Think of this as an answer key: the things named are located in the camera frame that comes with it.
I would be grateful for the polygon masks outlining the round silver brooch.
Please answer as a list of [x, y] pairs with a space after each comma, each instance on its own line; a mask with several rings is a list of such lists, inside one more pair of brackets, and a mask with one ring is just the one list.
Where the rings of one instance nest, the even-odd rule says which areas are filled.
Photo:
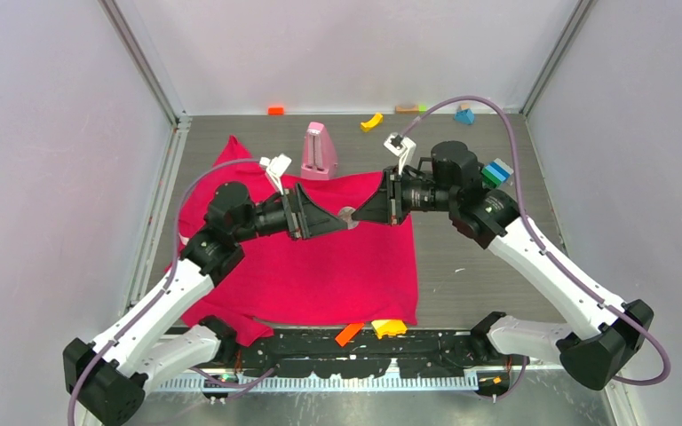
[[357, 220], [353, 219], [353, 213], [354, 212], [355, 212], [355, 208], [350, 207], [350, 206], [344, 206], [337, 213], [337, 217], [345, 222], [345, 224], [349, 230], [352, 230], [359, 225], [359, 222]]

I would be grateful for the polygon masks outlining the red cloth garment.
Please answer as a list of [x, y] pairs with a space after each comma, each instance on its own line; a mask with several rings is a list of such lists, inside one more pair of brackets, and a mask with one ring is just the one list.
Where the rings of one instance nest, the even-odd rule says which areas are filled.
[[[299, 183], [309, 198], [336, 215], [360, 207], [378, 188], [382, 172], [326, 181], [284, 174], [284, 188]], [[178, 218], [178, 249], [204, 225], [218, 187], [244, 184], [256, 203], [275, 193], [256, 163], [226, 166], [193, 190]], [[373, 320], [415, 325], [418, 303], [412, 221], [388, 226], [361, 222], [353, 229], [293, 241], [286, 231], [240, 241], [243, 260], [182, 315], [193, 327], [209, 316], [225, 322], [244, 346], [273, 335], [268, 325], [345, 326]]]

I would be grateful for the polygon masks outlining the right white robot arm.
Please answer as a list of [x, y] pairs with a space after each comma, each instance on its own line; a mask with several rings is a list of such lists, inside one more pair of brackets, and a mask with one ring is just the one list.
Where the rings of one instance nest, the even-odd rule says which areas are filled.
[[492, 312], [471, 331], [476, 360], [489, 365], [503, 355], [522, 355], [558, 363], [595, 391], [618, 377], [645, 341], [653, 310], [606, 290], [547, 240], [502, 189], [512, 176], [507, 163], [482, 163], [465, 143], [452, 140], [432, 148], [424, 170], [411, 166], [411, 139], [391, 135], [385, 148], [397, 162], [383, 171], [354, 221], [400, 225], [414, 211], [444, 212], [460, 234], [513, 267], [563, 317], [555, 324]]

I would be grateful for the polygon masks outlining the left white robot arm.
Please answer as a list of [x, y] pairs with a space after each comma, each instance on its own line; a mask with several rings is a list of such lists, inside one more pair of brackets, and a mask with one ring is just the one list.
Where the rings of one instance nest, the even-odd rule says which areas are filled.
[[242, 183], [219, 186], [203, 226], [164, 278], [106, 331], [88, 343], [76, 338], [65, 347], [68, 424], [75, 424], [75, 410], [82, 406], [104, 425], [123, 425], [159, 382], [198, 363], [227, 367], [235, 360], [235, 341], [206, 326], [195, 327], [177, 342], [157, 342], [237, 267], [245, 257], [243, 242], [276, 233], [309, 240], [346, 227], [343, 219], [315, 204], [301, 185], [260, 203]]

